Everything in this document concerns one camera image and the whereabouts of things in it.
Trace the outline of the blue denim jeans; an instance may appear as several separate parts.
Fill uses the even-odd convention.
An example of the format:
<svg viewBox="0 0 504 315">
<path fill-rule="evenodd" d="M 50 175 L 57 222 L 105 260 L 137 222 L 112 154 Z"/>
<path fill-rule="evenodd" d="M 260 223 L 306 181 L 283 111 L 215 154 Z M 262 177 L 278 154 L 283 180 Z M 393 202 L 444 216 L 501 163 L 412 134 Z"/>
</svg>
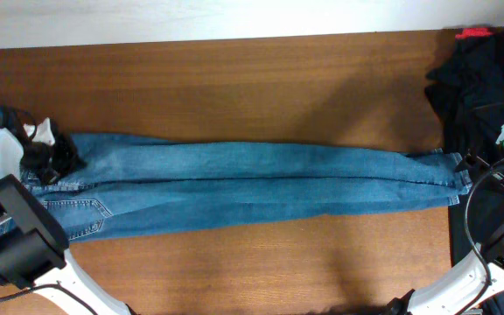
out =
<svg viewBox="0 0 504 315">
<path fill-rule="evenodd" d="M 0 106 L 0 128 L 24 149 L 23 125 Z M 73 242 L 448 207 L 463 187 L 461 156 L 441 150 L 69 136 L 85 168 L 42 185 L 21 166 L 19 180 Z"/>
</svg>

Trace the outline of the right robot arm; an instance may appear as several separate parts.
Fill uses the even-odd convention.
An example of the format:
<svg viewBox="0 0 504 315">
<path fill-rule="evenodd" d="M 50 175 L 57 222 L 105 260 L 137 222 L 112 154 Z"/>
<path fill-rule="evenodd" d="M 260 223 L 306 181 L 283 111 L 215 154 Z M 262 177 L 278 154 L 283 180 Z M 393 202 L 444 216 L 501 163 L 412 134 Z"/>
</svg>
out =
<svg viewBox="0 0 504 315">
<path fill-rule="evenodd" d="M 504 140 L 487 159 L 472 153 L 456 168 L 472 181 L 462 206 L 469 253 L 435 283 L 392 299 L 385 314 L 467 314 L 504 291 Z"/>
</svg>

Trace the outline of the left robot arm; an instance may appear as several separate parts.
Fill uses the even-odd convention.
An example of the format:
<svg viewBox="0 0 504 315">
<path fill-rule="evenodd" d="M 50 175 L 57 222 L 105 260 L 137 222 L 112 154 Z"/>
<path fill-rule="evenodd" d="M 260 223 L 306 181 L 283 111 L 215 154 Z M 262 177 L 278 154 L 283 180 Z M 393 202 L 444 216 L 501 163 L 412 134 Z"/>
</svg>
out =
<svg viewBox="0 0 504 315">
<path fill-rule="evenodd" d="M 75 261 L 61 225 L 21 184 L 22 144 L 0 129 L 0 285 L 38 294 L 67 314 L 132 314 Z"/>
</svg>

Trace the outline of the black garment pile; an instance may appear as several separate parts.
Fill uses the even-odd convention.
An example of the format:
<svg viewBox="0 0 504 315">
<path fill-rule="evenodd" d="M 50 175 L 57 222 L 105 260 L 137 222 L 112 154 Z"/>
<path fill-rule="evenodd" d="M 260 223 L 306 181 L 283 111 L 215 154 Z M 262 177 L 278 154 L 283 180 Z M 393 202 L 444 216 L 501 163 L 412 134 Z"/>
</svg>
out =
<svg viewBox="0 0 504 315">
<path fill-rule="evenodd" d="M 504 123 L 504 31 L 493 36 L 456 40 L 449 59 L 426 75 L 424 93 L 443 124 L 444 149 L 454 144 L 495 144 Z M 464 236 L 462 206 L 448 212 L 452 267 L 470 250 Z M 504 291 L 471 312 L 504 314 Z"/>
</svg>

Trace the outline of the red cloth piece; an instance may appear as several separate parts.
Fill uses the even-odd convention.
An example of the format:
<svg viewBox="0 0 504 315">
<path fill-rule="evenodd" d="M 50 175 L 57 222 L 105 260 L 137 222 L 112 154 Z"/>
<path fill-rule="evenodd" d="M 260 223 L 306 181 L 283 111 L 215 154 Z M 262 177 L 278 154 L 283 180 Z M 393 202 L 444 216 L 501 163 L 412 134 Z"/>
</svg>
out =
<svg viewBox="0 0 504 315">
<path fill-rule="evenodd" d="M 461 33 L 455 35 L 455 39 L 486 38 L 493 35 L 494 33 L 487 27 L 465 28 Z"/>
</svg>

